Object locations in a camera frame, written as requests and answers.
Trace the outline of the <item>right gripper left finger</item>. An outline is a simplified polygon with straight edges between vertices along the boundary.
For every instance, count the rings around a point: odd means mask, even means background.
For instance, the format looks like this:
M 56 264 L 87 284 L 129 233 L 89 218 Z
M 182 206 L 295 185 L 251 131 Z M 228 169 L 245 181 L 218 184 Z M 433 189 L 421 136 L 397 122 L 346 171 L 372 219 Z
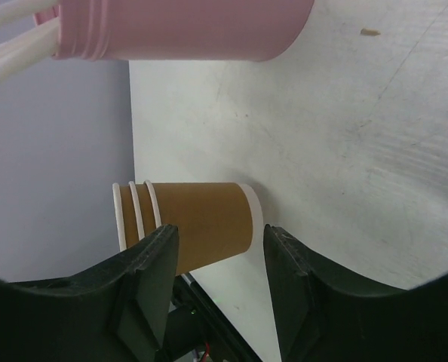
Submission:
M 178 259 L 176 227 L 78 274 L 0 280 L 0 361 L 152 361 Z

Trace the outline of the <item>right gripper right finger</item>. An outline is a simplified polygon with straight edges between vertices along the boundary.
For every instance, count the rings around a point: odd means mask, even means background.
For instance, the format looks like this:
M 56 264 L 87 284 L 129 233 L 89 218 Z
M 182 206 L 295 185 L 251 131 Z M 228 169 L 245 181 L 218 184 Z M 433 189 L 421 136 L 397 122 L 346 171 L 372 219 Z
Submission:
M 264 229 L 284 361 L 448 361 L 448 274 L 410 290 L 374 281 Z

